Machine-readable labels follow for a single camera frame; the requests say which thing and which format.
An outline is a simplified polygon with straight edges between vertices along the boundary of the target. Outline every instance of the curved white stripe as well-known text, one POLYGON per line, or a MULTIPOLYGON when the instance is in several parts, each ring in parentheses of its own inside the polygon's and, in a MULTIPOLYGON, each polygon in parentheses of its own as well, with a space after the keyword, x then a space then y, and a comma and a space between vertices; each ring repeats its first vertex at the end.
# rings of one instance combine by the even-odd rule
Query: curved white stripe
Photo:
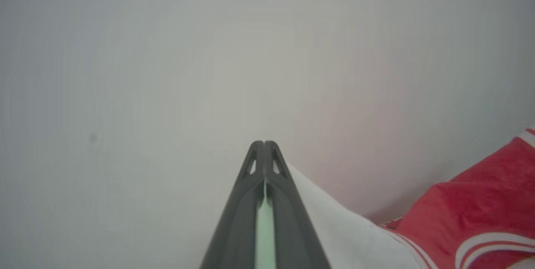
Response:
POLYGON ((405 239, 403 239, 402 237, 400 237, 399 235, 391 231, 387 231, 386 229, 384 229, 383 231, 387 233, 389 236, 393 237, 396 241, 398 241, 401 245, 403 245, 405 248, 407 248, 410 251, 413 257, 416 259, 416 263, 420 265, 420 269, 429 269, 425 261, 420 256, 420 254, 405 239))
POLYGON ((516 245, 490 245, 484 246, 475 250, 470 256, 466 259, 463 265, 463 269, 467 269, 473 261, 475 261, 479 256, 491 251, 497 250, 514 250, 514 251, 525 251, 525 252, 535 252, 535 248, 526 247, 526 246, 516 246, 516 245))
POLYGON ((530 144, 532 147, 535 147, 535 135, 524 130, 518 135, 518 137, 521 138, 524 142, 530 144))
POLYGON ((435 263, 433 262, 433 260, 428 256, 428 254, 425 253, 425 251, 420 248, 420 246, 416 245, 415 242, 413 242, 411 239, 403 236, 403 235, 399 235, 400 237, 402 237, 403 239, 405 239, 407 242, 409 242, 410 244, 412 244, 414 247, 416 247, 416 249, 424 256, 425 260, 428 261, 428 264, 429 264, 429 267, 431 269, 438 269, 438 267, 436 267, 435 263))
POLYGON ((535 257, 524 259, 518 263, 514 263, 509 269, 533 269, 535 268, 535 257))
POLYGON ((468 240, 464 241, 461 246, 459 246, 459 248, 457 249, 457 253, 455 254, 455 268, 459 269, 461 267, 461 261, 463 260, 463 257, 468 252, 468 250, 479 244, 494 241, 510 241, 535 246, 535 239, 530 239, 529 237, 524 237, 520 235, 514 235, 513 233, 482 233, 480 235, 469 238, 468 240))

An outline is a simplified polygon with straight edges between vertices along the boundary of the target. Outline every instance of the white fabric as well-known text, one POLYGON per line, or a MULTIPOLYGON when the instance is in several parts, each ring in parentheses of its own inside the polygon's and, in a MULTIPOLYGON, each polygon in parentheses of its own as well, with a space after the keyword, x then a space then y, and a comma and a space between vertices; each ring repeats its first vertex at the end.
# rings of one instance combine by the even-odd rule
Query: white fabric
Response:
POLYGON ((416 269, 411 252, 377 225, 344 208, 288 164, 333 269, 416 269))

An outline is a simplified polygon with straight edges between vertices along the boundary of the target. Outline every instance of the triangular hole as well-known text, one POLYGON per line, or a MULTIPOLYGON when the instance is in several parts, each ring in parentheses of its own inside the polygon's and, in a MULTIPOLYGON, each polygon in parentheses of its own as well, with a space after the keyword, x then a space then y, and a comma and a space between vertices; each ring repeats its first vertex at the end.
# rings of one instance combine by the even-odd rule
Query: triangular hole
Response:
POLYGON ((273 161, 273 172, 275 172, 275 174, 280 174, 279 166, 277 166, 277 161, 273 161))
POLYGON ((249 174, 253 174, 256 172, 256 159, 252 161, 251 170, 249 171, 249 174))

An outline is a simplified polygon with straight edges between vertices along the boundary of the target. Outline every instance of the red fabric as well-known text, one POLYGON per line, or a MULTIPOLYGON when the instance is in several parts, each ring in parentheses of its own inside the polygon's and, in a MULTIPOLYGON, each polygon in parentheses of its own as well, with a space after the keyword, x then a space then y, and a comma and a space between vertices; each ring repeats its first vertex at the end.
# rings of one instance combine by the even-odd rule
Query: red fabric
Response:
POLYGON ((533 255, 535 148, 514 138, 453 180, 434 185, 395 232, 439 269, 507 268, 533 255), (491 248, 498 250, 485 252, 491 248))

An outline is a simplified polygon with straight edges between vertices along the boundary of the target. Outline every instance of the white wall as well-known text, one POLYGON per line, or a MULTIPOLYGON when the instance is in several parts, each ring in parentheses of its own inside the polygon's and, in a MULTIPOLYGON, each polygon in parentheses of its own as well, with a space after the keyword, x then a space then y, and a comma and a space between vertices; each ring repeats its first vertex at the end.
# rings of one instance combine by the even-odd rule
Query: white wall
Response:
POLYGON ((195 268, 249 144, 376 220, 535 117, 533 0, 0 0, 0 267, 195 268))

